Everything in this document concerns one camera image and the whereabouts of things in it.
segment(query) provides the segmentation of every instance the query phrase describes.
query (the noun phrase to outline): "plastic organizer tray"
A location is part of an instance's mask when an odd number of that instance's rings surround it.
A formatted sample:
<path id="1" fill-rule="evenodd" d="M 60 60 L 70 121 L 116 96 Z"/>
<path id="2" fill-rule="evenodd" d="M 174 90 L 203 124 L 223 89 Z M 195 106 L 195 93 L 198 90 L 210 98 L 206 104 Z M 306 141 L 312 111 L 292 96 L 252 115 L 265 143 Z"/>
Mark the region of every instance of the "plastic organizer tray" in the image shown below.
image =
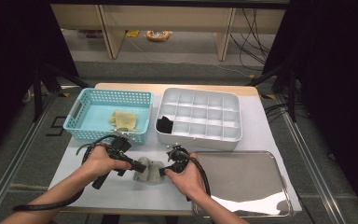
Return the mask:
<path id="1" fill-rule="evenodd" d="M 118 91 L 86 88 L 77 97 L 63 128 L 76 140 L 95 141 L 112 134 L 116 127 L 110 116 L 119 109 L 136 114 L 135 129 L 126 132 L 136 144 L 143 144 L 153 108 L 154 95 L 149 91 Z"/>
<path id="2" fill-rule="evenodd" d="M 163 117 L 173 123 L 171 133 L 159 128 Z M 159 142 L 167 145 L 232 150 L 242 137 L 240 99 L 225 92 L 169 88 L 155 127 Z"/>

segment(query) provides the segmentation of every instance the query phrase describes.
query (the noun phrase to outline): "stainless steel tray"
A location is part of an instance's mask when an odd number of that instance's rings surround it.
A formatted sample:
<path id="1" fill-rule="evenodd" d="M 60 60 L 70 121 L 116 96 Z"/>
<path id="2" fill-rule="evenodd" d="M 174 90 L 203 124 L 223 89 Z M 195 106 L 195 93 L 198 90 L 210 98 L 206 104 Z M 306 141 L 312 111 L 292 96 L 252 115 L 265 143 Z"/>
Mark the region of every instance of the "stainless steel tray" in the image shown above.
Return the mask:
<path id="1" fill-rule="evenodd" d="M 284 220 L 294 215 L 278 164 L 267 151 L 198 152 L 212 197 L 248 220 Z M 197 217 L 209 218 L 193 203 Z"/>

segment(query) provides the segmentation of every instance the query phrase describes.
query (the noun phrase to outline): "person's right hand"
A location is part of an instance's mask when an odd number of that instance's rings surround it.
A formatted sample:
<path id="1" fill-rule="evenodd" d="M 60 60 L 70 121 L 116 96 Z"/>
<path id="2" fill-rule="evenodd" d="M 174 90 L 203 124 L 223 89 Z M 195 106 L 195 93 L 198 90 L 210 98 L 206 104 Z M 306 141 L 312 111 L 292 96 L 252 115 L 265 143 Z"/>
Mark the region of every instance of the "person's right hand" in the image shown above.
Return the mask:
<path id="1" fill-rule="evenodd" d="M 81 170 L 89 173 L 95 179 L 114 169 L 129 170 L 130 168 L 131 165 L 126 161 L 111 159 L 102 146 L 95 147 L 80 167 Z"/>
<path id="2" fill-rule="evenodd" d="M 197 153 L 190 153 L 190 157 L 198 159 Z M 185 194 L 191 200 L 195 195 L 205 193 L 200 171 L 193 161 L 188 162 L 182 173 L 177 174 L 170 169 L 165 169 L 165 175 L 172 180 L 182 194 Z"/>

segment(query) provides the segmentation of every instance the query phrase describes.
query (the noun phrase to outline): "teal basket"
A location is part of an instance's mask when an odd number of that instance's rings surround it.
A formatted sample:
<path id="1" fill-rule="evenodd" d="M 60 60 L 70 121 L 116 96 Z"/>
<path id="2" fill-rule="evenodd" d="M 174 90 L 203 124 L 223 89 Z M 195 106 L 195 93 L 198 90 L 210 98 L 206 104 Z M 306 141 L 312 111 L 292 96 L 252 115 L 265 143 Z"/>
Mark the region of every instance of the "teal basket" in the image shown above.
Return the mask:
<path id="1" fill-rule="evenodd" d="M 86 88 L 77 97 L 63 128 L 76 140 L 95 141 L 113 133 L 116 127 L 109 123 L 109 118 L 117 109 L 134 112 L 138 132 L 125 133 L 132 138 L 131 142 L 142 145 L 146 140 L 153 98 L 153 92 L 149 91 Z"/>

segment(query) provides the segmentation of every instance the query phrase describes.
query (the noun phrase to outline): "black curtain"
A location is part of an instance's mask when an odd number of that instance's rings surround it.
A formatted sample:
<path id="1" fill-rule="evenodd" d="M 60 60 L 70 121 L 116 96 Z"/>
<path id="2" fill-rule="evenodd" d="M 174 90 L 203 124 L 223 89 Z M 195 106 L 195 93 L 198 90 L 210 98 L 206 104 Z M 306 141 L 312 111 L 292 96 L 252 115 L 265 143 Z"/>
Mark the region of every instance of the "black curtain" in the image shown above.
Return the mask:
<path id="1" fill-rule="evenodd" d="M 0 138 L 41 63 L 78 76 L 49 3 L 0 0 Z"/>
<path id="2" fill-rule="evenodd" d="M 294 69 L 311 115 L 358 196 L 358 1 L 325 0 L 317 10 Z M 311 13 L 286 11 L 267 71 L 288 55 L 306 24 L 304 15 Z"/>

